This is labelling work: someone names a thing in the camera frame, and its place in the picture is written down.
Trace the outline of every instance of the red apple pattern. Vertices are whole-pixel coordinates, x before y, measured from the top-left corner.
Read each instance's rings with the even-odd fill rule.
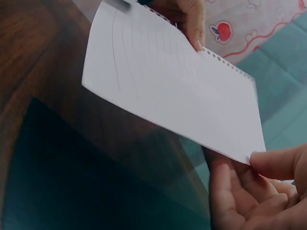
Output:
[[[299,9],[300,9],[301,11],[303,11],[303,10],[306,9],[304,0],[298,0],[298,6],[299,6]]]
[[[209,29],[215,36],[215,41],[223,45],[227,44],[233,36],[231,24],[226,21],[221,21],[217,25],[210,25]]]

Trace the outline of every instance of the fingernail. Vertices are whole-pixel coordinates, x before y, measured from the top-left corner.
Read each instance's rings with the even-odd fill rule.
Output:
[[[203,47],[202,47],[201,42],[199,40],[197,40],[196,46],[197,46],[198,51],[203,51]]]

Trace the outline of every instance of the notebook paper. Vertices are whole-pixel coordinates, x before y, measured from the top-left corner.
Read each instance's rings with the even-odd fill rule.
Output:
[[[99,97],[249,164],[265,151],[255,82],[169,21],[133,2],[103,1],[90,31],[82,84]]]

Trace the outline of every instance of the wooden table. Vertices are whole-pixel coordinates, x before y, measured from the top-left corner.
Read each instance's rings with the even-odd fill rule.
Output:
[[[196,211],[207,215],[207,192],[177,136],[81,86],[90,21],[99,2],[0,0],[0,208],[23,117],[37,97],[138,177],[191,209],[190,200],[196,200],[202,207]],[[187,191],[190,198],[183,199]]]

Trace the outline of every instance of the pink fabric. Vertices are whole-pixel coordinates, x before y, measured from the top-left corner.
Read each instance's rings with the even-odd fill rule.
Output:
[[[205,0],[206,46],[236,64],[301,15],[305,1]]]

